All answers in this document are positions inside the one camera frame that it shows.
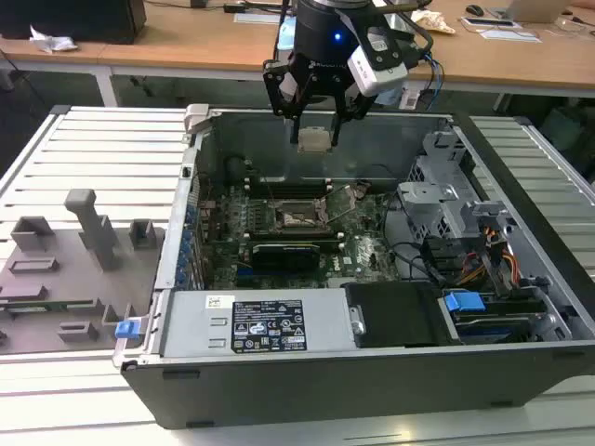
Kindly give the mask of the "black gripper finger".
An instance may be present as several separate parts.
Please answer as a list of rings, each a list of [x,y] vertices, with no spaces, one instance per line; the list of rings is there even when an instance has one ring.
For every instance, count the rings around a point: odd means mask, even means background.
[[[359,93],[354,100],[346,100],[346,91],[335,88],[332,97],[335,100],[335,113],[331,124],[331,141],[338,142],[341,126],[351,120],[362,120],[373,105],[373,98]]]
[[[262,76],[273,113],[293,122],[290,142],[297,144],[301,115],[308,102],[308,59],[267,59]]]

